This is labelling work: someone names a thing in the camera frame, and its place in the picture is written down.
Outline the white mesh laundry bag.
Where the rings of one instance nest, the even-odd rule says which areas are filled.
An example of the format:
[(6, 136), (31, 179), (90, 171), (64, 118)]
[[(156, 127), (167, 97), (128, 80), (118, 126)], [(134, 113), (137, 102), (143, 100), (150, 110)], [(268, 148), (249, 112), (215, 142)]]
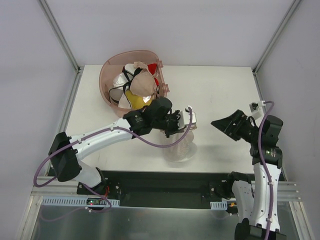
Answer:
[[(169, 145), (178, 141), (185, 132), (179, 132), (166, 138), (164, 134), (160, 136), (162, 145)], [(163, 148), (162, 153), (166, 161), (169, 162), (186, 162), (197, 153), (197, 145), (194, 143), (194, 133), (191, 129), (186, 136), (177, 144)]]

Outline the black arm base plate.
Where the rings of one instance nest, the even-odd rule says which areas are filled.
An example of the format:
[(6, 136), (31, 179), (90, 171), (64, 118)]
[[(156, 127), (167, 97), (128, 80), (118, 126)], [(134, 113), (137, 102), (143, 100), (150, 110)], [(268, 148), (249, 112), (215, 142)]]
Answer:
[(122, 207), (210, 209), (232, 198), (230, 173), (102, 171), (108, 199)]

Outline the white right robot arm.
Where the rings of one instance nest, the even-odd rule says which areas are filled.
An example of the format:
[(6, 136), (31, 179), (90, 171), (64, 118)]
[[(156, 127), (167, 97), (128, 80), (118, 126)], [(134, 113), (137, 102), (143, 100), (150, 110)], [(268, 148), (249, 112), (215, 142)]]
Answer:
[(278, 220), (278, 183), (283, 152), (277, 146), (283, 121), (267, 115), (259, 126), (252, 116), (236, 110), (228, 117), (214, 120), (211, 125), (234, 141), (250, 144), (254, 181), (240, 172), (231, 172), (227, 180), (215, 188), (221, 198), (235, 198), (239, 222), (236, 240), (285, 240)]

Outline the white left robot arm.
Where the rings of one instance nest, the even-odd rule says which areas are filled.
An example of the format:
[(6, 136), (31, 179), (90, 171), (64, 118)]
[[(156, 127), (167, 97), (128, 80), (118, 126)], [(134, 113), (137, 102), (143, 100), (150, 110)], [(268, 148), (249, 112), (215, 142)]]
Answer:
[(181, 133), (191, 111), (173, 111), (172, 106), (168, 98), (159, 97), (150, 105), (129, 111), (99, 130), (74, 136), (67, 136), (66, 132), (57, 134), (48, 156), (56, 179), (59, 182), (76, 180), (94, 194), (106, 195), (108, 183), (102, 171), (82, 163), (82, 160), (115, 143), (140, 139), (153, 129), (163, 131), (167, 138)]

